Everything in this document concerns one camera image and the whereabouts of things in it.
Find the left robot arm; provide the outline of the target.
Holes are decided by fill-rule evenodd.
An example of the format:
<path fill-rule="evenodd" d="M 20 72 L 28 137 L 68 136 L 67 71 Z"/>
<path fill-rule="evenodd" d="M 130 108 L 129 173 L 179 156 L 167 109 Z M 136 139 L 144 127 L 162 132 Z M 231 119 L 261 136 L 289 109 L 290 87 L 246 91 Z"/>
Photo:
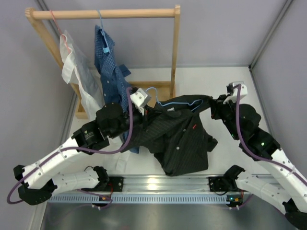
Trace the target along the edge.
<path fill-rule="evenodd" d="M 118 103 L 104 105 L 93 121 L 84 124 L 47 156 L 30 165 L 14 167 L 18 182 L 12 190 L 18 192 L 20 202 L 32 206 L 66 191 L 104 191 L 109 177 L 102 166 L 72 174 L 62 171 L 93 154 L 114 155 L 130 150 L 137 128 L 148 126 L 157 115 L 152 108 L 137 108 L 134 103 L 129 103 L 127 113 Z"/>

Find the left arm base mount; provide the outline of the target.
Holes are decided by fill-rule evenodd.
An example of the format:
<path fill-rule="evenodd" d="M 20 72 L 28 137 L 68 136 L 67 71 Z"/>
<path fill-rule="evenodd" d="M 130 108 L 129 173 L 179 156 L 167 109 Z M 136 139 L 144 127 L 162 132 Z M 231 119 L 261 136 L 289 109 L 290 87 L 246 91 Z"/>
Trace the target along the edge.
<path fill-rule="evenodd" d="M 108 184 L 104 188 L 94 188 L 94 193 L 107 192 L 107 195 L 99 197 L 99 201 L 102 201 L 102 203 L 92 203 L 92 206 L 98 208 L 99 210 L 109 207 L 113 202 L 112 200 L 113 193 L 122 192 L 124 185 L 123 182 L 124 182 L 124 177 L 111 176 L 109 178 Z"/>

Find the blue wire hanger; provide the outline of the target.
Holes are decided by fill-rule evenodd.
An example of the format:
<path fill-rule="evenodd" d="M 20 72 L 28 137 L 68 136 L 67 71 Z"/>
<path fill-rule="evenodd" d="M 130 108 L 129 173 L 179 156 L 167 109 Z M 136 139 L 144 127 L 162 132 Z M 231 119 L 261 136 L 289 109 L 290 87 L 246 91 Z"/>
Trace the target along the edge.
<path fill-rule="evenodd" d="M 148 92 L 149 90 L 151 89 L 154 89 L 155 90 L 155 99 L 156 99 L 156 102 L 162 106 L 162 107 L 166 107 L 168 105 L 188 105 L 188 106 L 193 106 L 194 104 L 198 103 L 199 104 L 192 108 L 192 112 L 194 112 L 195 110 L 197 110 L 202 104 L 203 104 L 203 99 L 197 99 L 197 100 L 194 100 L 193 102 L 191 103 L 188 103 L 188 102 L 168 102 L 168 103 L 165 103 L 165 104 L 162 104 L 159 100 L 158 100 L 158 90 L 155 88 L 155 87 L 149 87 L 147 88 L 145 91 Z"/>

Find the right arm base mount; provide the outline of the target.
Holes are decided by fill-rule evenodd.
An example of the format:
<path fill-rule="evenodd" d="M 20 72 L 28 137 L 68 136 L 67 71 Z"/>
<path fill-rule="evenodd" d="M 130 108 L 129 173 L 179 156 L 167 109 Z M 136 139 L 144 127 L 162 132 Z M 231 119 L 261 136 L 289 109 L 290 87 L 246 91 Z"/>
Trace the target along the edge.
<path fill-rule="evenodd" d="M 226 209 L 228 210 L 240 210 L 253 198 L 253 195 L 245 197 L 246 191 L 239 189 L 231 178 L 211 176 L 208 178 L 208 181 L 211 192 L 218 196 L 226 195 L 226 200 L 229 202 L 226 204 Z"/>

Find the black pinstriped shirt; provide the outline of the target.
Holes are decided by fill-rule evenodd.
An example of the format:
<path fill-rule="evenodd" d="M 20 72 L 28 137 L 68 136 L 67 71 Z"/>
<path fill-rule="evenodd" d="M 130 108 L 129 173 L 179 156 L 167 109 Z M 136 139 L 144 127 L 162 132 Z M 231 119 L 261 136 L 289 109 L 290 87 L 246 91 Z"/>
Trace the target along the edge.
<path fill-rule="evenodd" d="M 159 161 L 167 176 L 179 176 L 205 171 L 209 168 L 208 152 L 213 151 L 218 141 L 203 127 L 200 113 L 210 108 L 212 97 L 207 95 L 182 95 L 161 102 L 188 102 L 203 99 L 203 104 L 194 112 L 193 106 L 168 105 L 153 107 L 158 116 L 148 126 L 133 128 L 127 150 L 145 147 Z"/>

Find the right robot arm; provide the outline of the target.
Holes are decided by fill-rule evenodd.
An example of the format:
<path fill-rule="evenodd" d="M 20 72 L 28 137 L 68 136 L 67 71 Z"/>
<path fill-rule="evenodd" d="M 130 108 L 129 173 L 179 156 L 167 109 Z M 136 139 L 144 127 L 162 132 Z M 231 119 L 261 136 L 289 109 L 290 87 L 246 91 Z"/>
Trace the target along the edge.
<path fill-rule="evenodd" d="M 281 145 L 259 127 L 261 116 L 253 106 L 239 104 L 226 95 L 210 100 L 211 117 L 222 120 L 239 148 L 266 169 L 280 185 L 276 187 L 238 165 L 223 176 L 212 177 L 212 192 L 247 191 L 278 209 L 298 230 L 307 228 L 307 179 L 290 162 Z"/>

